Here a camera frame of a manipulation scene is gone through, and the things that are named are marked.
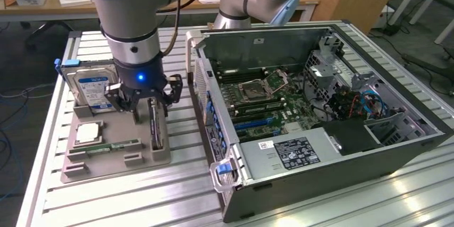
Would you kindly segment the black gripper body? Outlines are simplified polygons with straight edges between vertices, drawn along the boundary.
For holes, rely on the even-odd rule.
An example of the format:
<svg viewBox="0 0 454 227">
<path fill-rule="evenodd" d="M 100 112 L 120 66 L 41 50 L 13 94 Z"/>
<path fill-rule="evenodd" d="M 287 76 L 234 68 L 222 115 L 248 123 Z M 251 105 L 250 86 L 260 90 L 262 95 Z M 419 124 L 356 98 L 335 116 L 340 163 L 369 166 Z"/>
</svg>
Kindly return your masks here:
<svg viewBox="0 0 454 227">
<path fill-rule="evenodd" d="M 129 64 L 113 59 L 117 75 L 121 83 L 121 90 L 132 96 L 135 91 L 146 93 L 162 93 L 167 85 L 167 78 L 163 71 L 163 57 L 155 56 L 142 64 Z"/>
</svg>

